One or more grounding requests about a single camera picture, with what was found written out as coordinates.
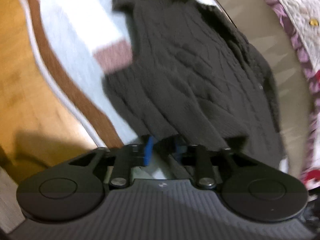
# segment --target black device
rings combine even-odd
[[[316,237],[318,218],[308,191],[294,177],[230,149],[212,152],[175,136],[154,148],[183,169],[174,170],[177,179],[132,180],[131,168],[147,166],[152,154],[153,139],[143,141],[97,148],[23,181],[17,200],[26,220],[8,239]]]

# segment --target blanket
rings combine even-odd
[[[199,2],[217,5],[215,0]],[[115,111],[102,84],[108,69],[131,60],[130,21],[113,12],[111,0],[21,3],[40,71],[97,146],[122,147],[136,141],[138,136]],[[164,178],[163,169],[156,167],[151,162],[148,174]]]
[[[308,189],[320,186],[320,0],[265,0],[296,51],[313,95],[307,156],[301,175]]]

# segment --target black cable knit sweater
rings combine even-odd
[[[195,0],[113,0],[136,25],[139,50],[106,76],[106,93],[138,135],[181,134],[278,167],[284,157],[273,75],[215,7]]]

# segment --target ribbed gray surface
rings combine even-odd
[[[227,210],[214,192],[195,189],[189,180],[135,180],[129,189],[112,191],[98,210],[82,219],[61,225],[26,220],[11,236],[19,240],[310,240],[315,234],[296,219],[266,225],[242,219]]]

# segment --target black circular pad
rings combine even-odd
[[[290,219],[308,201],[308,192],[299,180],[264,166],[240,168],[225,182],[221,195],[233,211],[260,222]]]
[[[47,222],[81,217],[95,209],[103,197],[103,185],[92,171],[72,165],[40,172],[17,189],[17,201],[23,213]]]
[[[249,184],[249,192],[255,198],[276,200],[284,196],[285,187],[280,182],[271,179],[257,179]]]

